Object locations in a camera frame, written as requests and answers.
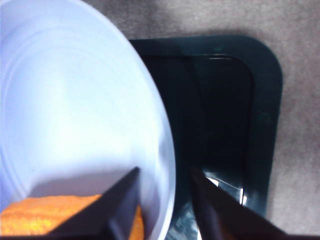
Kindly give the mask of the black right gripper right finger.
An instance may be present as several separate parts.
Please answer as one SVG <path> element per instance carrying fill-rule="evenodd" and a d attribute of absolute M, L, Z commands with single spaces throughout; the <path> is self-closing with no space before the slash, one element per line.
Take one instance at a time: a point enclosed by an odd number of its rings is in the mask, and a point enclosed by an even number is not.
<path fill-rule="evenodd" d="M 190 188 L 193 211 L 203 240 L 294 239 L 265 218 L 241 206 L 199 169 L 190 169 Z"/>

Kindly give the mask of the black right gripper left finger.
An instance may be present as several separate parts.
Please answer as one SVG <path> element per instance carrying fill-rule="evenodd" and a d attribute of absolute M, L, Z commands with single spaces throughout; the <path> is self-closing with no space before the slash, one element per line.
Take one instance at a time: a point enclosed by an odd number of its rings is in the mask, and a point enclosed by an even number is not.
<path fill-rule="evenodd" d="M 140 169 L 102 194 L 51 195 L 14 202 L 1 214 L 2 240 L 130 240 L 141 238 Z"/>

